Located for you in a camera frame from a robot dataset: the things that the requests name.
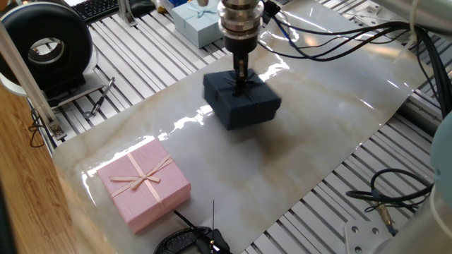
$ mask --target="light blue gift box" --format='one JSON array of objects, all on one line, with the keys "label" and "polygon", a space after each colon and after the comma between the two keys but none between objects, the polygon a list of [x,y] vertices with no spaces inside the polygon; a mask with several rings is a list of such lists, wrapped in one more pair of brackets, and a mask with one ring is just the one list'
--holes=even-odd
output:
[{"label": "light blue gift box", "polygon": [[176,29],[198,48],[220,39],[217,5],[217,1],[210,0],[207,6],[200,7],[194,0],[173,8]]}]

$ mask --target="cable bundle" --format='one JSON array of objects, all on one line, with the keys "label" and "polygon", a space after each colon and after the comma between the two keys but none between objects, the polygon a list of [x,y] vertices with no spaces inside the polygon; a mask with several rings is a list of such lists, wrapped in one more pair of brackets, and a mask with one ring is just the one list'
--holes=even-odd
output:
[{"label": "cable bundle", "polygon": [[[389,41],[386,41],[386,42],[374,42],[374,40],[376,40],[380,37],[383,37],[391,32],[400,31],[401,33],[398,35],[398,37],[400,37],[402,34],[410,31],[410,24],[400,22],[400,21],[392,21],[392,22],[387,22],[387,23],[384,23],[381,25],[376,25],[376,26],[369,27],[369,28],[359,28],[359,29],[349,30],[349,31],[344,31],[344,32],[319,32],[319,31],[313,31],[313,30],[295,27],[293,25],[290,25],[288,22],[277,19],[275,16],[273,16],[273,20],[276,22],[276,25],[280,28],[280,30],[284,34],[284,36],[288,39],[289,45],[293,49],[295,49],[295,51],[298,53],[298,55],[290,55],[290,54],[276,52],[276,51],[268,48],[266,45],[262,44],[261,42],[259,42],[259,44],[264,49],[266,49],[274,54],[277,54],[279,56],[289,57],[289,58],[293,58],[293,59],[309,59],[312,61],[319,61],[319,62],[332,61],[332,60],[339,59],[343,56],[347,56],[348,54],[355,52],[359,48],[361,48],[364,45],[369,44],[369,43],[385,44],[385,43],[392,42],[393,40],[397,39],[397,37],[393,38]],[[298,47],[292,41],[292,38],[289,36],[285,27],[288,29],[293,29],[293,30],[296,30],[299,32],[305,32],[305,33],[309,33],[309,34],[313,34],[313,35],[339,36],[339,37],[335,37],[323,44],[320,44],[317,46],[312,46],[312,47],[317,47],[317,48],[327,45],[329,42],[336,40],[338,38],[347,38],[347,39],[344,40],[343,42],[341,42],[340,44],[334,46],[333,48],[325,51],[324,53],[320,53],[320,54],[316,54],[316,55],[309,55],[306,52],[304,52],[303,49],[312,48],[312,47]],[[360,37],[368,32],[376,32],[376,33],[366,40],[357,39],[358,37]],[[419,51],[420,42],[423,42],[429,53],[429,57],[432,62],[434,78],[435,78],[436,86],[438,89],[438,92],[437,92],[437,94],[435,93],[435,96],[438,99],[439,105],[441,107],[441,113],[444,118],[450,111],[452,111],[451,80],[448,77],[446,69],[444,68],[441,58],[439,57],[438,51],[436,50],[434,43],[432,42],[432,39],[427,34],[427,31],[420,28],[419,26],[415,26],[415,32],[416,32],[416,36],[417,36],[417,46],[416,46],[417,50]],[[351,42],[353,40],[360,41],[360,43],[358,45],[354,46],[353,48],[348,49],[347,51],[345,51],[343,53],[336,54],[334,56],[326,56],[327,54],[333,53],[336,49],[339,49],[343,45],[345,45],[348,42]],[[429,84],[431,85],[431,87],[433,89],[433,84],[430,82],[429,76],[423,69],[421,61],[419,59],[419,55],[417,57],[418,57],[418,63],[420,65],[420,68],[422,69],[423,74],[426,76],[427,80],[429,81]]]}]

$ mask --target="pink ribbon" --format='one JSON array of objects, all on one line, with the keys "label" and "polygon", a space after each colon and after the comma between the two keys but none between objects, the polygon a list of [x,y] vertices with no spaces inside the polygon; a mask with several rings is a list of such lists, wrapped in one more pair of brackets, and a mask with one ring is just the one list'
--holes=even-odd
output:
[{"label": "pink ribbon", "polygon": [[150,181],[154,181],[156,183],[160,182],[160,178],[153,176],[153,174],[159,172],[160,170],[164,169],[169,164],[173,163],[173,159],[170,157],[170,155],[165,156],[155,167],[153,167],[149,173],[144,174],[143,170],[140,168],[140,165],[136,162],[135,158],[133,158],[132,154],[128,153],[127,157],[132,162],[133,167],[135,167],[135,170],[138,172],[140,176],[110,176],[110,181],[129,181],[130,183],[126,184],[122,188],[116,190],[111,194],[112,198],[116,197],[117,195],[123,193],[124,191],[127,191],[128,189],[136,190],[142,183],[145,183],[145,185],[148,187],[149,191],[152,193],[154,198],[157,200],[160,206],[163,205],[162,198],[158,195],[157,191],[154,189],[152,184],[150,184]]}]

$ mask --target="wooden panel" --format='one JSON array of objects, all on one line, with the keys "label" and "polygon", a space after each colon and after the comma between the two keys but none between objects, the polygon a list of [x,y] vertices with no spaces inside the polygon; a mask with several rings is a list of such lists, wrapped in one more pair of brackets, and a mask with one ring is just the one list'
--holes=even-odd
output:
[{"label": "wooden panel", "polygon": [[[0,179],[18,249],[33,254],[42,246],[45,253],[74,253],[71,219],[52,160],[45,147],[30,146],[30,108],[25,98],[3,88],[0,101]],[[42,142],[39,134],[35,138]]]},{"label": "wooden panel", "polygon": [[68,228],[41,246],[38,246],[34,254],[76,254],[75,246],[76,240],[73,237],[71,228]]}]

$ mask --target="black cable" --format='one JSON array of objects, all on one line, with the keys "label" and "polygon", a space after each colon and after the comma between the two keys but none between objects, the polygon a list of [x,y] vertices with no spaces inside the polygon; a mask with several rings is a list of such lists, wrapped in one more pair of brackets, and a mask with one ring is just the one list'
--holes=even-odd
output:
[{"label": "black cable", "polygon": [[[261,46],[263,46],[264,49],[266,49],[274,54],[284,56],[284,57],[289,57],[289,58],[293,58],[293,59],[311,59],[313,61],[320,61],[320,62],[332,61],[335,59],[339,59],[340,57],[346,56],[348,54],[351,54],[354,51],[356,51],[357,49],[359,49],[360,47],[363,47],[365,44],[370,43],[372,40],[375,40],[376,38],[384,36],[390,32],[394,32],[397,30],[404,30],[404,31],[410,30],[410,25],[408,23],[394,21],[394,22],[387,22],[387,23],[384,23],[381,25],[370,27],[370,28],[360,28],[360,29],[344,31],[344,32],[317,32],[317,31],[312,31],[312,30],[308,30],[308,29],[297,28],[293,25],[283,23],[283,22],[279,21],[276,17],[273,17],[273,20],[276,22],[278,27],[281,29],[284,36],[288,39],[290,46],[293,47],[301,56],[293,56],[293,55],[289,55],[289,54],[283,54],[280,52],[276,52],[276,51],[268,48],[267,46],[263,45],[261,42],[259,42],[259,44]],[[317,54],[315,56],[310,56],[310,55],[304,53],[299,47],[297,47],[295,45],[295,43],[292,41],[292,39],[290,38],[288,33],[284,30],[283,25],[286,27],[298,30],[298,31],[308,32],[308,33],[312,33],[312,34],[316,34],[316,35],[349,35],[351,33],[356,33],[356,32],[358,32],[358,34],[352,36],[348,40],[345,40],[344,42],[342,42],[338,46],[335,46],[334,48],[328,50],[327,52],[324,52],[322,54]],[[375,29],[385,29],[385,30],[382,32],[378,32],[374,36],[363,41],[362,43],[358,44],[357,46],[347,50],[346,52],[343,52],[342,54],[338,54],[338,55],[331,56],[328,58],[319,58],[320,56],[324,56],[326,54],[333,52],[334,50],[338,49],[339,47],[343,46],[344,44],[350,42],[352,39],[354,39],[366,32],[375,30]],[[447,116],[447,114],[450,111],[452,111],[451,80],[448,77],[448,74],[444,68],[442,60],[439,57],[438,51],[436,50],[436,47],[434,46],[434,43],[432,42],[432,39],[430,38],[430,36],[427,34],[427,32],[425,30],[423,30],[422,28],[420,28],[418,26],[415,26],[415,32],[419,38],[419,42],[424,43],[424,45],[429,53],[429,57],[430,57],[430,60],[432,63],[432,68],[434,71],[434,78],[435,78],[436,86],[437,86],[438,102],[441,107],[441,114],[444,118]]]},{"label": "black cable", "polygon": [[31,110],[31,117],[33,120],[33,123],[31,126],[28,127],[28,131],[32,132],[32,136],[30,139],[30,146],[33,148],[38,148],[38,147],[42,147],[44,145],[44,142],[42,142],[42,144],[39,145],[33,145],[33,140],[35,139],[36,133],[39,131],[39,128],[44,128],[43,125],[39,124],[39,117],[37,115],[37,113],[35,113],[34,111],[36,111],[36,109],[32,109]]},{"label": "black cable", "polygon": [[273,19],[277,20],[281,25],[287,26],[288,28],[292,28],[292,29],[300,31],[300,32],[308,32],[308,33],[311,33],[314,35],[349,35],[349,34],[356,33],[356,32],[371,32],[371,31],[378,30],[381,28],[395,28],[395,27],[410,28],[409,27],[410,25],[408,23],[404,23],[401,21],[391,21],[391,22],[383,23],[380,25],[375,25],[375,26],[368,27],[368,28],[358,28],[358,29],[343,31],[343,32],[319,32],[319,31],[313,31],[313,30],[298,28],[293,25],[289,25],[287,23],[281,22],[276,17],[273,17]]},{"label": "black cable", "polygon": [[359,34],[356,34],[356,35],[352,36],[351,38],[349,38],[348,40],[345,40],[344,42],[341,42],[339,45],[335,46],[334,48],[328,50],[327,52],[324,52],[324,53],[322,53],[322,54],[317,54],[317,55],[315,55],[315,56],[309,56],[308,54],[304,53],[301,49],[297,49],[296,46],[294,47],[295,44],[294,44],[294,42],[293,42],[290,38],[288,38],[289,43],[290,43],[291,46],[294,47],[294,48],[295,48],[302,56],[293,56],[293,55],[283,54],[283,53],[276,52],[276,51],[273,51],[272,49],[267,48],[267,47],[266,47],[265,45],[263,45],[261,42],[259,42],[259,44],[260,44],[261,46],[263,46],[266,50],[268,50],[268,51],[270,51],[270,52],[272,52],[272,53],[274,53],[274,54],[280,55],[280,56],[290,57],[290,58],[293,58],[293,59],[310,59],[310,60],[313,60],[313,61],[326,62],[326,61],[336,60],[336,59],[339,59],[339,58],[341,58],[341,57],[343,57],[343,56],[346,56],[346,55],[348,55],[348,54],[350,54],[350,53],[353,53],[353,52],[355,52],[356,50],[358,50],[359,48],[361,48],[361,47],[363,47],[364,45],[368,44],[370,41],[375,40],[376,38],[379,38],[379,37],[381,37],[381,36],[384,36],[384,35],[386,35],[386,34],[388,34],[388,33],[390,33],[390,32],[394,32],[394,31],[396,31],[396,30],[399,30],[399,29],[398,29],[398,28],[389,28],[389,29],[387,29],[387,30],[384,30],[383,32],[379,32],[379,33],[377,33],[376,35],[374,35],[373,37],[370,37],[369,39],[366,39],[365,41],[361,42],[361,43],[358,44],[357,46],[355,46],[355,47],[353,47],[353,48],[347,50],[346,52],[343,52],[343,53],[341,53],[341,54],[338,54],[338,55],[336,55],[336,56],[332,56],[332,57],[329,57],[329,58],[324,58],[324,59],[320,59],[320,58],[318,58],[318,57],[319,57],[319,56],[324,56],[325,54],[328,54],[328,53],[333,52],[333,51],[336,50],[337,48],[343,46],[344,44],[347,44],[348,42],[352,41],[354,38],[356,38],[356,37],[358,37],[358,36],[360,36],[360,35],[362,35],[362,34],[364,34],[364,33],[366,33],[366,32],[361,32],[361,33],[359,33]]},{"label": "black cable", "polygon": [[50,143],[52,147],[55,149],[57,148],[57,144],[53,140],[52,136],[50,135],[49,129],[45,125],[42,125],[41,123],[44,123],[44,120],[42,117],[37,113],[36,109],[31,110],[31,117],[33,119],[33,123],[31,126],[28,127],[28,131],[32,132],[31,140],[30,140],[30,146],[33,148],[42,147],[44,145],[44,142],[39,145],[33,145],[33,140],[35,139],[36,133],[39,131],[39,128],[43,128],[47,137],[50,139]]},{"label": "black cable", "polygon": [[[398,39],[400,36],[404,35],[404,34],[407,33],[407,32],[408,32],[408,31],[401,32],[399,35],[397,35],[397,36],[394,37],[393,39],[388,40],[388,41],[385,41],[385,42],[370,42],[370,44],[388,44],[388,43],[391,43],[391,42],[395,41],[396,39]],[[334,37],[333,39],[330,39],[329,41],[327,41],[327,42],[325,42],[325,43],[323,43],[323,44],[320,44],[320,45],[316,45],[316,46],[304,46],[304,47],[297,47],[297,48],[299,48],[299,49],[313,49],[313,48],[317,48],[317,47],[322,47],[322,46],[325,46],[325,45],[327,45],[328,43],[332,42],[333,40],[337,40],[337,39],[340,39],[340,38],[349,39],[349,37],[347,37],[347,36],[338,36],[338,37]],[[354,39],[354,40],[355,40],[355,41],[358,41],[358,42],[363,42],[363,41],[364,41],[363,39]]]},{"label": "black cable", "polygon": [[427,79],[427,81],[428,81],[428,83],[429,83],[429,85],[430,85],[430,88],[432,89],[433,94],[435,95],[436,100],[439,100],[439,99],[438,99],[438,95],[437,95],[437,93],[436,93],[436,90],[435,90],[435,88],[434,88],[434,86],[433,86],[433,83],[432,83],[432,81],[430,80],[430,77],[427,75],[427,72],[425,71],[424,66],[422,65],[421,58],[420,58],[420,56],[419,56],[419,55],[420,55],[419,45],[420,45],[420,40],[419,40],[419,38],[417,38],[417,43],[416,43],[417,62],[418,62],[418,64],[419,64],[420,68],[421,68],[422,73],[424,74],[425,78]]},{"label": "black cable", "polygon": [[406,176],[409,176],[411,178],[413,178],[416,181],[419,181],[421,184],[425,185],[426,188],[419,190],[415,193],[409,194],[409,195],[404,195],[404,196],[400,196],[397,198],[391,198],[388,197],[386,195],[380,194],[380,197],[377,198],[375,197],[375,195],[372,192],[367,192],[367,191],[360,191],[360,190],[352,190],[352,191],[348,191],[346,192],[346,195],[351,197],[351,198],[356,198],[356,199],[360,199],[360,200],[366,200],[366,201],[374,201],[374,202],[382,202],[382,203],[397,203],[397,202],[404,202],[404,201],[408,201],[414,198],[418,198],[418,197],[422,197],[423,195],[427,195],[432,191],[433,188],[433,184],[430,184],[427,180],[423,179],[420,176],[417,176],[411,172],[402,170],[402,169],[384,169],[381,170],[379,172],[377,172],[371,179],[370,182],[370,186],[371,186],[371,190],[375,191],[375,180],[382,174],[385,173],[399,173],[399,174],[404,174]]}]

